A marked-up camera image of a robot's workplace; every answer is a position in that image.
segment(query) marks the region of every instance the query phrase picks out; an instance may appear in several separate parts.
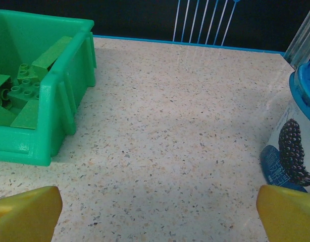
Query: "white speckled floor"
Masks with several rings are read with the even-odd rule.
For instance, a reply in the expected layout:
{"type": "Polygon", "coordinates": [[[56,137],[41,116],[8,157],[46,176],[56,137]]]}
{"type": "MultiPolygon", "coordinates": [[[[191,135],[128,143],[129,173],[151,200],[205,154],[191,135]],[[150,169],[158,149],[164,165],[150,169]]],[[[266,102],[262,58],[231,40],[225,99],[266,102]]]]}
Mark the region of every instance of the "white speckled floor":
{"type": "Polygon", "coordinates": [[[53,241],[267,241],[259,154],[290,99],[280,55],[95,39],[50,167],[0,162],[0,197],[56,185],[53,241]]]}

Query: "green lego brick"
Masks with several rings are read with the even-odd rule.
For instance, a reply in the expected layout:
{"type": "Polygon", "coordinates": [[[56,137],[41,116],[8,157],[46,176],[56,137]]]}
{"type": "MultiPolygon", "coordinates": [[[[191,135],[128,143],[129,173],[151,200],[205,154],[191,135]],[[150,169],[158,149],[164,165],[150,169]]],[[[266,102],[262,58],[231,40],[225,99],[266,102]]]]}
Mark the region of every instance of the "green lego brick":
{"type": "Polygon", "coordinates": [[[16,115],[0,106],[0,126],[10,126],[16,115]]]}
{"type": "Polygon", "coordinates": [[[38,76],[33,67],[30,67],[28,64],[21,64],[18,68],[17,79],[19,83],[22,83],[23,80],[29,79],[32,83],[39,82],[38,76]]]}
{"type": "Polygon", "coordinates": [[[37,60],[33,61],[32,66],[38,75],[40,81],[47,75],[54,62],[62,54],[72,38],[63,36],[47,51],[45,51],[37,60]]]}
{"type": "Polygon", "coordinates": [[[29,100],[10,127],[36,129],[38,121],[38,100],[29,100]]]}
{"type": "Polygon", "coordinates": [[[13,86],[7,94],[16,108],[23,108],[29,100],[39,99],[39,82],[32,83],[30,79],[24,79],[22,84],[13,86]]]}
{"type": "Polygon", "coordinates": [[[12,86],[12,80],[8,75],[0,75],[0,106],[10,109],[11,101],[8,97],[8,92],[12,86]]]}

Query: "green storage crate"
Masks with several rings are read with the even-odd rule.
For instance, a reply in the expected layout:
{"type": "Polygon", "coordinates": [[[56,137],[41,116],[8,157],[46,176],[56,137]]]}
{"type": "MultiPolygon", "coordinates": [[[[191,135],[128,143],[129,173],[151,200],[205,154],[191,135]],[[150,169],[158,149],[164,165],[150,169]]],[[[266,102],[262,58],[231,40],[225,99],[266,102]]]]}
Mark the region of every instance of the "green storage crate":
{"type": "Polygon", "coordinates": [[[76,132],[74,115],[87,87],[95,85],[93,25],[92,20],[0,10],[0,75],[10,76],[14,92],[28,83],[39,88],[20,108],[0,107],[0,161],[48,166],[65,136],[76,132]]]}

